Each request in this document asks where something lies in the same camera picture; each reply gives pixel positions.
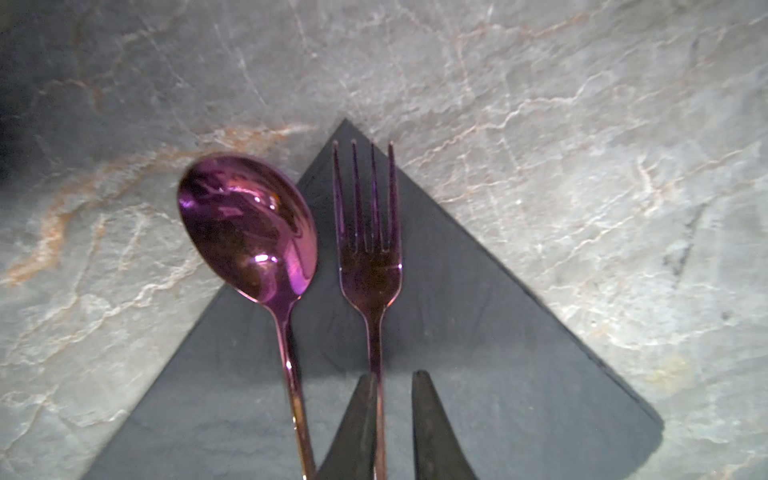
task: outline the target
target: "orange marble vein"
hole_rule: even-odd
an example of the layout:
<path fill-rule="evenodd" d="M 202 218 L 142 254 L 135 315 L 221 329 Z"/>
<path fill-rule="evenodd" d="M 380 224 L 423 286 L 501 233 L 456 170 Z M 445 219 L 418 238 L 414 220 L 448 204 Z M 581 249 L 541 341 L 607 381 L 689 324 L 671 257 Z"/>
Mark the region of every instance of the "orange marble vein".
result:
<path fill-rule="evenodd" d="M 102 205 L 119 197 L 139 183 L 146 174 L 181 170 L 201 155 L 222 150 L 264 154 L 275 144 L 285 141 L 293 133 L 311 130 L 306 125 L 289 125 L 279 130 L 253 129 L 236 126 L 201 135 L 206 146 L 195 151 L 182 151 L 175 147 L 161 147 L 139 155 L 118 158 L 95 172 L 71 178 L 53 197 L 53 201 L 40 221 L 39 240 L 27 257 L 20 259 L 5 271 L 0 283 L 16 286 L 26 282 L 42 270 L 58 264 L 61 250 L 66 244 L 69 220 L 80 210 Z"/>

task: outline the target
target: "purple spoon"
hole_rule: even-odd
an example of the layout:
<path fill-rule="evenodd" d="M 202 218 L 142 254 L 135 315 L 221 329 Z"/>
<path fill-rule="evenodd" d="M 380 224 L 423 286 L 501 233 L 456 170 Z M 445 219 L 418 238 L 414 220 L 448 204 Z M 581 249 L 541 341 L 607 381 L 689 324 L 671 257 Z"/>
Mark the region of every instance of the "purple spoon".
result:
<path fill-rule="evenodd" d="M 317 265 L 312 213 L 290 180 L 245 154 L 202 157 L 181 179 L 177 198 L 210 268 L 275 318 L 303 477 L 312 478 L 315 460 L 290 345 L 290 311 Z"/>

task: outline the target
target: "fork tine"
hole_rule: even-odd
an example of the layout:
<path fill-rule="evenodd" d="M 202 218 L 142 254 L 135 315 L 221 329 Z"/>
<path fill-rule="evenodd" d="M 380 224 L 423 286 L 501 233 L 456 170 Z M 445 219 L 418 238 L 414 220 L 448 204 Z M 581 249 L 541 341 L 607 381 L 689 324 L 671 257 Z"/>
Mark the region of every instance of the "fork tine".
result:
<path fill-rule="evenodd" d="M 382 231 L 379 219 L 379 188 L 376 185 L 376 147 L 371 144 L 371 250 L 381 248 Z"/>
<path fill-rule="evenodd" d="M 398 213 L 397 167 L 395 149 L 389 142 L 389 249 L 400 252 L 400 215 Z"/>
<path fill-rule="evenodd" d="M 362 222 L 362 195 L 360 173 L 357 170 L 357 141 L 352 140 L 352 169 L 355 176 L 355 250 L 366 249 L 365 224 Z"/>
<path fill-rule="evenodd" d="M 346 227 L 344 224 L 344 192 L 341 187 L 339 171 L 339 142 L 333 141 L 333 213 L 336 217 L 336 244 L 346 246 Z"/>

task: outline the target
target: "stone tabletop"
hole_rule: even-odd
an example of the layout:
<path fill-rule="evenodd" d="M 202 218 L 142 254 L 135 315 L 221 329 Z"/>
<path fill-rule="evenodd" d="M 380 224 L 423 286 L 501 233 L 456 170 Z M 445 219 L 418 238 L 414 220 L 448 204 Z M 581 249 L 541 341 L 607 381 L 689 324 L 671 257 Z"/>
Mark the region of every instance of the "stone tabletop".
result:
<path fill-rule="evenodd" d="M 75 479 L 221 282 L 210 151 L 344 117 L 664 417 L 633 478 L 768 471 L 764 0 L 0 2 L 0 478 Z"/>

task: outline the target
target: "metallic purple fork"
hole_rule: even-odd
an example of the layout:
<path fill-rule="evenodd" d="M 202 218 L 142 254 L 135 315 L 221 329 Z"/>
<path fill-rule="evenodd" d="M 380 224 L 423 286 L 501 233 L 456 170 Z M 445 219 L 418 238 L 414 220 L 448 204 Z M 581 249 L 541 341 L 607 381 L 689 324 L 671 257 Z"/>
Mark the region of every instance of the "metallic purple fork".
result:
<path fill-rule="evenodd" d="M 375 147 L 371 144 L 371 229 L 366 234 L 362 215 L 357 144 L 352 142 L 355 182 L 354 231 L 344 222 L 344 196 L 339 173 L 339 145 L 333 144 L 333 205 L 336 214 L 336 245 L 339 248 L 339 282 L 344 297 L 362 315 L 368 330 L 368 362 L 378 384 L 376 409 L 376 478 L 386 480 L 384 444 L 384 388 L 382 384 L 382 321 L 384 312 L 397 298 L 402 284 L 400 220 L 397 210 L 395 154 L 389 144 L 389 234 L 382 234 L 376 188 Z"/>

